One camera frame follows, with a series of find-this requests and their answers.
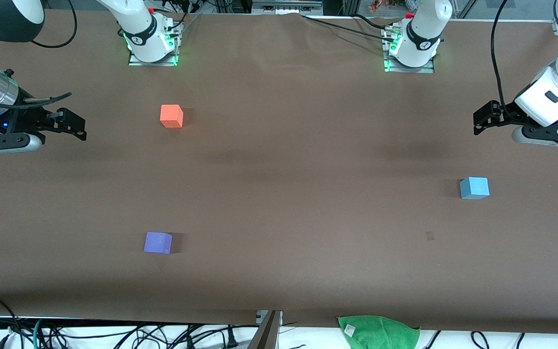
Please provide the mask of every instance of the orange cube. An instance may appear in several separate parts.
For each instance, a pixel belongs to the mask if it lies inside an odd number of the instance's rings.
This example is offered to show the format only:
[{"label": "orange cube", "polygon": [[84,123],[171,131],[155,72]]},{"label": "orange cube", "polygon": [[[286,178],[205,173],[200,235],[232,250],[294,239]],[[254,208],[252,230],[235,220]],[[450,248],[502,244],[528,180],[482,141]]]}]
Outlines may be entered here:
[{"label": "orange cube", "polygon": [[184,112],[178,104],[163,104],[161,106],[161,122],[166,128],[182,127]]}]

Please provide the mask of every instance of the teal cable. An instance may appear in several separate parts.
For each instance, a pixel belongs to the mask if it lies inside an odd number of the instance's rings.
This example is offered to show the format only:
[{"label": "teal cable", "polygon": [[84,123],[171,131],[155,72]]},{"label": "teal cable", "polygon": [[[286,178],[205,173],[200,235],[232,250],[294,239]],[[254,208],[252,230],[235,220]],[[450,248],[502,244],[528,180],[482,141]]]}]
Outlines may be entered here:
[{"label": "teal cable", "polygon": [[40,327],[40,322],[42,322],[42,319],[38,320],[33,327],[33,349],[38,349],[38,327]]}]

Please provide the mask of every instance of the white tag on cloth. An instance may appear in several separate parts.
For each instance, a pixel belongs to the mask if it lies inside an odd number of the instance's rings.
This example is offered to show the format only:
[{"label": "white tag on cloth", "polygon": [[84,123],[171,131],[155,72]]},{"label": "white tag on cloth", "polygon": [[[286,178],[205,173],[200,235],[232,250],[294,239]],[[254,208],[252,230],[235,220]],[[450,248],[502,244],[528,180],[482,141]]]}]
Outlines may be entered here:
[{"label": "white tag on cloth", "polygon": [[347,334],[350,338],[352,338],[352,335],[355,334],[356,329],[357,328],[352,325],[346,325],[346,329],[343,330],[343,333]]}]

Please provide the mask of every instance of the brown table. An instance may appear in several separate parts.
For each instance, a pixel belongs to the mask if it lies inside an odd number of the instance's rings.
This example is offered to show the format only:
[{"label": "brown table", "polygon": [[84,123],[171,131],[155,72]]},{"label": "brown table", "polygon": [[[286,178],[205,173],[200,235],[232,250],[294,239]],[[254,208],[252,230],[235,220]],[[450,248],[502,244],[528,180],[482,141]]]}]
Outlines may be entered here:
[{"label": "brown table", "polygon": [[[65,40],[70,13],[46,17],[39,40]],[[0,157],[0,298],[27,316],[558,332],[558,148],[472,135],[496,98],[490,26],[449,23],[434,75],[385,73],[378,40],[296,15],[202,16],[176,68],[127,66],[109,13],[80,11],[61,49],[0,43],[20,86],[71,91],[56,107],[88,131]],[[499,33],[511,101],[558,37]],[[187,125],[163,128],[161,104]],[[492,196],[459,199],[467,176]],[[144,253],[148,231],[182,252]]]}]

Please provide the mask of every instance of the blue cube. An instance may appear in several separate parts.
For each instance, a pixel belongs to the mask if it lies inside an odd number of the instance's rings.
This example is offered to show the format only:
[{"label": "blue cube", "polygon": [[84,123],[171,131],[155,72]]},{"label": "blue cube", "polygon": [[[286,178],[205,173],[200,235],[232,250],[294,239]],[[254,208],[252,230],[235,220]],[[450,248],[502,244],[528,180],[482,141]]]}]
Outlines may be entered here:
[{"label": "blue cube", "polygon": [[146,245],[144,252],[151,254],[170,254],[171,253],[171,234],[148,232],[146,234]]},{"label": "blue cube", "polygon": [[490,196],[488,179],[485,177],[468,177],[460,182],[460,194],[463,199],[479,200]]}]

